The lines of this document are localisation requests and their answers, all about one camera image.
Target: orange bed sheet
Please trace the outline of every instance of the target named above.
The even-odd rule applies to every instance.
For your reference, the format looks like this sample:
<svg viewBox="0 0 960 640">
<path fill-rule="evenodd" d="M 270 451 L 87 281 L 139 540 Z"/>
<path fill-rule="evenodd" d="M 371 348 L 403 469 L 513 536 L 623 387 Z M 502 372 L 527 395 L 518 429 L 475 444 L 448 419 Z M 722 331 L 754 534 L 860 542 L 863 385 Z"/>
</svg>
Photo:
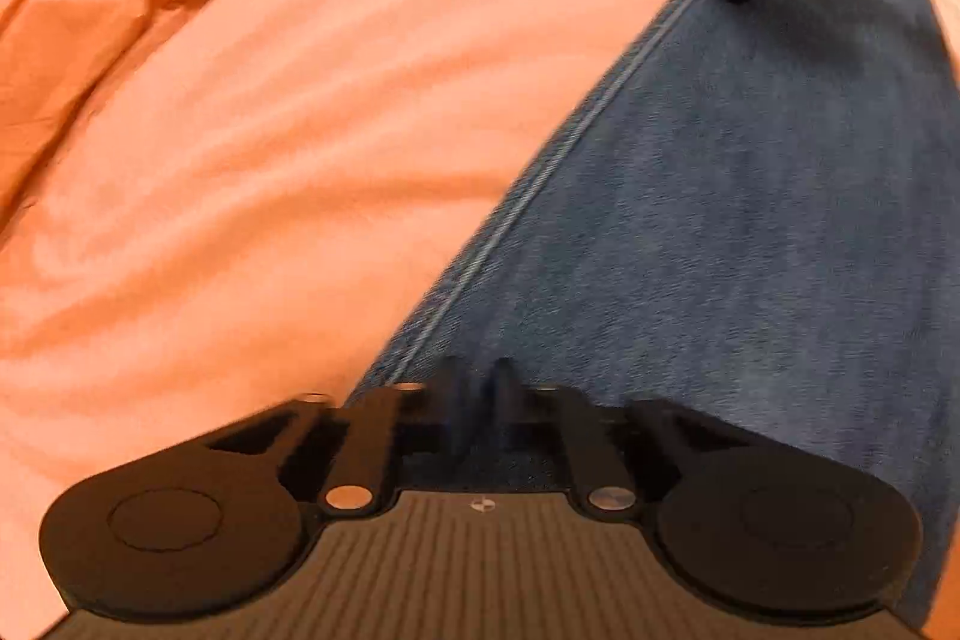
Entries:
<svg viewBox="0 0 960 640">
<path fill-rule="evenodd" d="M 64 612 L 65 487 L 343 399 L 664 1 L 211 0 L 114 70 L 0 247 L 0 635 Z"/>
</svg>

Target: bed sheet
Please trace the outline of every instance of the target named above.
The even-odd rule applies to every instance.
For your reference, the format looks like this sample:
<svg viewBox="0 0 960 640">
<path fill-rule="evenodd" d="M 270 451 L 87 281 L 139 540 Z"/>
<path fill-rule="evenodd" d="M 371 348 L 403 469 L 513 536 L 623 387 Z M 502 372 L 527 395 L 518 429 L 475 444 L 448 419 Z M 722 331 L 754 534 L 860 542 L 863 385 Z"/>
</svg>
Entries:
<svg viewBox="0 0 960 640">
<path fill-rule="evenodd" d="M 66 486 L 344 399 L 664 1 L 212 0 L 94 97 L 0 247 L 0 636 Z"/>
</svg>

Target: jeans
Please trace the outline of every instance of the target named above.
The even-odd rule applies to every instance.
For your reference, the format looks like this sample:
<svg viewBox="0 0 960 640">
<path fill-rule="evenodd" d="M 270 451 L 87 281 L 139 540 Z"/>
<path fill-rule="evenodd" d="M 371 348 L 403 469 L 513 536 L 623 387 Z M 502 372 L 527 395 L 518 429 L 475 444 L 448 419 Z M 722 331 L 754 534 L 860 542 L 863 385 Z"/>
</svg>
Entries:
<svg viewBox="0 0 960 640">
<path fill-rule="evenodd" d="M 672 0 L 368 370 L 497 357 L 960 503 L 960 98 L 929 0 Z"/>
</svg>

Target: round metal bolt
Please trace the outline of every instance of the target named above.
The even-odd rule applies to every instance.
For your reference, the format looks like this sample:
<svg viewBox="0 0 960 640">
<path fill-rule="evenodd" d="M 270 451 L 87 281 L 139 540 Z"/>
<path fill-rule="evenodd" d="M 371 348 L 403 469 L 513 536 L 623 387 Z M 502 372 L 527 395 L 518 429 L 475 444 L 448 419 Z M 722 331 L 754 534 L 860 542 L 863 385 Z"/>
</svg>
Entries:
<svg viewBox="0 0 960 640">
<path fill-rule="evenodd" d="M 493 512 L 496 510 L 496 502 L 487 497 L 480 497 L 470 503 L 470 508 L 477 512 Z"/>
<path fill-rule="evenodd" d="M 629 488 L 622 488 L 619 485 L 606 485 L 603 488 L 594 489 L 587 499 L 598 510 L 617 512 L 633 507 L 637 501 L 637 495 Z"/>
<path fill-rule="evenodd" d="M 325 393 L 302 393 L 296 398 L 301 402 L 309 402 L 311 405 L 326 405 L 330 402 L 330 397 Z"/>
<path fill-rule="evenodd" d="M 326 504 L 338 510 L 361 510 L 373 501 L 373 493 L 362 485 L 338 485 L 323 497 Z"/>
</svg>

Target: blue jeans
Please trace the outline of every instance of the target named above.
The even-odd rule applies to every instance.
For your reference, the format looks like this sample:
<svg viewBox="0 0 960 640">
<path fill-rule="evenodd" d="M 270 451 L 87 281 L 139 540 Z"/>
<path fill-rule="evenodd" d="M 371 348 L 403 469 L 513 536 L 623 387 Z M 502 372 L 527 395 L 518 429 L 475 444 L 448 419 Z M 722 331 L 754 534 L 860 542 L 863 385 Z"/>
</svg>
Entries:
<svg viewBox="0 0 960 640">
<path fill-rule="evenodd" d="M 670 1 L 359 390 L 445 354 L 890 482 L 923 624 L 960 503 L 960 97 L 929 0 Z"/>
</svg>

